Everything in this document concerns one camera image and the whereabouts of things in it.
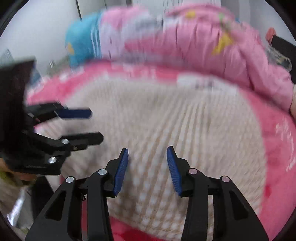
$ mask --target white wall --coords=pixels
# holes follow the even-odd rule
[[[147,8],[151,14],[163,15],[173,8],[192,3],[211,3],[221,6],[221,0],[132,0],[133,5],[141,5]]]
[[[50,60],[66,56],[65,33],[78,19],[74,0],[30,0],[13,17],[0,38],[0,53],[13,58],[35,56],[44,73]]]
[[[230,9],[240,21],[249,23],[260,32],[262,41],[270,27],[273,27],[277,35],[296,45],[288,27],[277,12],[264,0],[221,0],[221,5]]]

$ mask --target cream knitted blanket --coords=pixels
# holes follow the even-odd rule
[[[42,134],[59,138],[100,131],[104,142],[73,153],[63,165],[63,176],[89,176],[117,158],[122,147],[129,150],[122,191],[108,199],[111,216],[158,238],[180,240],[188,199],[174,192],[166,161],[170,145],[205,175],[229,176],[259,213],[266,175],[264,145],[256,117],[238,92],[97,78],[66,104],[89,107],[93,117],[55,120]]]

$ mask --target pink blanket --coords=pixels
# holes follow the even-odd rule
[[[193,86],[202,85],[207,78],[198,73],[166,67],[92,63],[74,72],[67,71],[44,81],[35,90],[29,92],[28,103],[52,100],[63,103],[81,86],[92,81],[93,77],[105,74],[126,76],[128,79],[142,78],[164,84],[181,83]],[[294,147],[296,128],[287,113],[265,103],[249,91],[242,89],[237,89],[237,91],[248,100],[261,125],[267,158],[267,176],[259,218],[272,240],[285,225],[296,204],[294,187],[296,183],[294,167],[296,164]],[[137,240],[157,240],[115,219],[112,219],[112,230],[116,241],[135,238]]]
[[[268,63],[259,34],[213,5],[177,8],[155,18],[138,7],[111,8],[98,22],[102,58],[183,66],[253,89],[288,111],[289,73]]]

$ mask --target black clamp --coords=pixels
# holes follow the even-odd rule
[[[81,238],[82,197],[87,195],[87,234],[89,241],[113,241],[107,197],[121,191],[128,164],[128,150],[108,162],[90,177],[67,177],[50,198],[30,228],[25,241],[73,241]]]
[[[228,176],[205,176],[178,158],[172,146],[167,161],[175,191],[189,197],[181,241],[207,240],[208,195],[213,195],[213,241],[268,241],[254,210]]]
[[[58,102],[27,106],[25,124],[17,136],[15,145],[9,145],[1,153],[9,169],[16,172],[59,175],[60,169],[72,151],[99,145],[104,136],[100,132],[62,136],[54,140],[34,132],[34,126],[50,119],[90,118],[90,109],[70,110]]]

